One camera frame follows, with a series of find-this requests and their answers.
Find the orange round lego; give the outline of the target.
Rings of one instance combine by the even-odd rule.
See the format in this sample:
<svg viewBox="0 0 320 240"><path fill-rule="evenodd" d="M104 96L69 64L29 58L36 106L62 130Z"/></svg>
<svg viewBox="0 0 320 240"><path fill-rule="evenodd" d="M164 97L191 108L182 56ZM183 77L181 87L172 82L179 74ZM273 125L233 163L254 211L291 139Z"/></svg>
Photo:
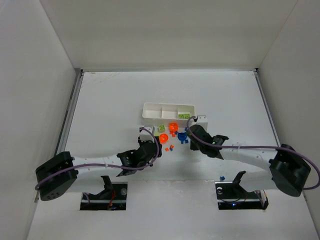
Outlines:
<svg viewBox="0 0 320 240"><path fill-rule="evenodd" d="M177 132L179 130L179 126L176 122L172 122L168 125L170 132Z"/></svg>
<svg viewBox="0 0 320 240"><path fill-rule="evenodd" d="M160 144L164 145L168 142L169 136L166 133L162 133L158 136Z"/></svg>

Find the blue round lego piece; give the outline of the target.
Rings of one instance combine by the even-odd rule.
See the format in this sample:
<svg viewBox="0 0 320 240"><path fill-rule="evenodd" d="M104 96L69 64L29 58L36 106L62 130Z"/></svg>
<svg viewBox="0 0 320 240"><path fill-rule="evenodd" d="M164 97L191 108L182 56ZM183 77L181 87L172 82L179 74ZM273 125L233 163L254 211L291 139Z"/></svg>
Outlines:
<svg viewBox="0 0 320 240"><path fill-rule="evenodd" d="M177 138L181 144L188 144L189 143L188 136L185 132L178 132Z"/></svg>

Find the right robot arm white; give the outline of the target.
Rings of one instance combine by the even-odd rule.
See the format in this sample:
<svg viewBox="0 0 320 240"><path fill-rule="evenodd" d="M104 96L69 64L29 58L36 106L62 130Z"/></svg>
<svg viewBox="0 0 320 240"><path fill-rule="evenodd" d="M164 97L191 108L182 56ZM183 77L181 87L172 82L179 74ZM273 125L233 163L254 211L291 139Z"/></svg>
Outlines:
<svg viewBox="0 0 320 240"><path fill-rule="evenodd" d="M288 196L299 197L311 171L304 157L290 145L248 146L224 135L211 136L199 124L187 127L187 134L190 147L209 158L258 167L260 170L256 172L240 170L232 181L247 192L277 189Z"/></svg>

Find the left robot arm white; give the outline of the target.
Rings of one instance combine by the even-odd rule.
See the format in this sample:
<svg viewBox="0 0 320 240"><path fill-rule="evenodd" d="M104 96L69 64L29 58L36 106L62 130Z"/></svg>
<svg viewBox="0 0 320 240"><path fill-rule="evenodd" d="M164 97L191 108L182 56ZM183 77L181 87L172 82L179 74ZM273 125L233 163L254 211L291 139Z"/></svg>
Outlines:
<svg viewBox="0 0 320 240"><path fill-rule="evenodd" d="M35 170L35 189L44 202L65 193L98 195L110 191L112 179L150 168L162 156L162 145L158 140L139 140L138 144L138 149L98 158L74 157L63 151Z"/></svg>

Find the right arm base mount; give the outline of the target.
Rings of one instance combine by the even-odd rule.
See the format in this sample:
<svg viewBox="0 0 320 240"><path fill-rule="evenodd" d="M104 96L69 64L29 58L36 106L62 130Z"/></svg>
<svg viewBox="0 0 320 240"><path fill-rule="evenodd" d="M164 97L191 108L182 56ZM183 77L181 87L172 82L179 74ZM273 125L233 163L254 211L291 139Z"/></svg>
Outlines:
<svg viewBox="0 0 320 240"><path fill-rule="evenodd" d="M240 171L232 181L216 181L215 192L219 210L266 210L269 200L264 190L247 192L240 186L245 171Z"/></svg>

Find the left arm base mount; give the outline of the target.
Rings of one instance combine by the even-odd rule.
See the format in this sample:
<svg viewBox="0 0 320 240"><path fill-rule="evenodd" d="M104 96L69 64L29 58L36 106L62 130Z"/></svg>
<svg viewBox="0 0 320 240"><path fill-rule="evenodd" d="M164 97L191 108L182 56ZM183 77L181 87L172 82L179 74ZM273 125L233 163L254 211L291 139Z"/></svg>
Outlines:
<svg viewBox="0 0 320 240"><path fill-rule="evenodd" d="M103 190L97 194L85 192L80 202L81 211L125 211L127 208L127 182L112 182L102 176Z"/></svg>

